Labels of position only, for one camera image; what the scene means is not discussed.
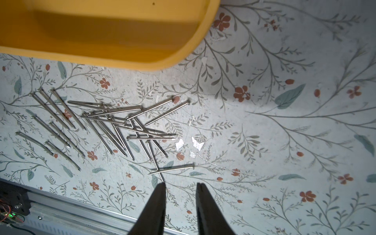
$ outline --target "white paper scrap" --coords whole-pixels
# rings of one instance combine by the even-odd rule
[[[204,146],[205,142],[199,143],[192,137],[193,147],[197,148],[199,151],[201,150],[202,146]]]
[[[184,145],[184,141],[182,139],[179,140],[179,142],[175,143],[176,145],[176,151],[179,151]]]
[[[189,156],[191,158],[196,158],[196,154],[194,154],[194,152],[192,152],[192,151],[189,151]]]

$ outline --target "wire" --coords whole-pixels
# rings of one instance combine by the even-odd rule
[[[18,216],[22,216],[22,218],[23,218],[23,221],[22,221],[22,222],[25,222],[25,217],[24,217],[23,215],[21,215],[21,214],[19,214],[19,213],[16,213],[16,212],[12,212],[12,213],[14,213],[14,214],[17,215],[17,216],[16,216],[17,219],[19,219]]]
[[[30,231],[30,230],[27,230],[27,229],[23,229],[23,228],[20,228],[20,227],[17,227],[17,226],[14,226],[14,225],[12,225],[12,224],[9,224],[10,226],[12,226],[12,227],[14,227],[15,229],[19,229],[19,230],[24,230],[24,231],[27,231],[27,232],[29,232],[29,233],[31,233],[31,234],[33,234],[33,235],[36,235],[35,233],[33,233],[32,231]]]
[[[9,216],[9,214],[11,213],[11,207],[9,206],[9,205],[7,205],[8,206],[8,209],[9,209],[9,211],[8,211],[8,213],[6,214],[6,216],[0,221],[0,223],[1,222],[3,222],[4,220],[6,220],[6,218],[8,218],[8,216]]]

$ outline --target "screw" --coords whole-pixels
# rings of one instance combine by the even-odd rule
[[[21,203],[21,202],[17,203],[17,204],[14,206],[15,209],[19,209],[19,208],[21,208],[21,207],[22,207],[22,203]]]

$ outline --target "metal frame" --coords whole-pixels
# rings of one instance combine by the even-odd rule
[[[52,217],[50,218],[51,220],[58,220],[67,226],[71,226],[73,223],[77,227],[89,226],[101,231],[103,234],[115,233],[119,235],[126,235],[137,221],[136,218],[91,206],[67,197],[19,185],[4,179],[0,179],[0,181],[26,189],[31,203],[31,215],[41,213],[40,216],[44,217],[44,220],[48,216]],[[164,234],[188,235],[169,228],[164,228]]]

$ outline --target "floral pattern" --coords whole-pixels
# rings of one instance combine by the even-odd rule
[[[93,190],[99,190],[99,185],[97,185],[95,182],[90,183],[90,186],[93,187]]]
[[[88,152],[88,158],[90,158],[92,161],[98,160],[98,157],[94,154],[94,151]]]
[[[302,202],[313,202],[316,198],[316,195],[312,193],[312,191],[307,192],[300,192],[299,194],[302,197]]]
[[[341,181],[341,184],[346,184],[347,181],[353,181],[354,178],[350,177],[350,174],[345,174],[344,176],[339,176],[338,180]]]
[[[243,87],[236,87],[235,88],[235,93],[234,93],[234,98],[238,99],[239,102],[243,102],[244,98],[246,100],[251,99],[251,95],[247,93],[248,87],[243,86]]]
[[[229,15],[225,15],[223,12],[219,14],[219,19],[214,21],[213,27],[218,27],[219,31],[223,31],[224,29],[230,27],[229,21],[231,17]]]
[[[108,89],[108,87],[110,86],[110,83],[106,81],[105,78],[102,78],[102,80],[99,81],[99,83],[101,84],[101,87],[103,87],[104,89]]]
[[[138,142],[130,142],[135,161],[110,154],[53,100],[77,127],[62,130],[87,153],[82,158],[30,119],[61,127],[28,94],[54,87],[63,100],[113,108],[174,97],[141,121],[189,99],[150,125],[177,134],[159,142],[168,158],[153,146],[161,168],[195,164],[163,173],[166,227],[197,233],[201,182],[239,235],[373,234],[376,41],[367,29],[374,8],[372,1],[223,1],[200,45],[162,71],[0,54],[0,177],[136,218],[161,182],[148,175],[155,165]],[[77,116],[92,111],[66,104]],[[49,140],[81,171],[16,131]]]
[[[360,96],[362,93],[359,91],[360,86],[355,86],[354,89],[347,90],[347,93],[350,94],[350,99],[353,99],[355,96]]]

